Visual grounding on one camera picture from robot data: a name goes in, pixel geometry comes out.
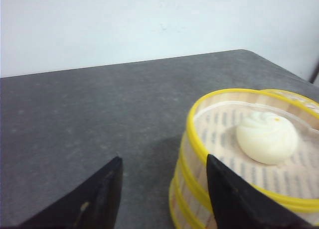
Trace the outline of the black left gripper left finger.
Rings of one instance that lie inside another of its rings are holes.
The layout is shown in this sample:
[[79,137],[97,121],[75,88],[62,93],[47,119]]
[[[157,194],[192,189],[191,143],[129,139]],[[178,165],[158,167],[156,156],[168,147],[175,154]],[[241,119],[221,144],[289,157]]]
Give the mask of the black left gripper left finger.
[[73,191],[32,218],[21,229],[113,229],[121,201],[123,160],[113,158]]

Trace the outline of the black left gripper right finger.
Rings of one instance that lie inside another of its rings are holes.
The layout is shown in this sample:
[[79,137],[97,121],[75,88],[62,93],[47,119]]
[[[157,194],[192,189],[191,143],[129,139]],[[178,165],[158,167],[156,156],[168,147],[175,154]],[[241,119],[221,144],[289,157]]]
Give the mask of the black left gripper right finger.
[[313,229],[265,196],[215,156],[206,160],[209,197],[219,229]]

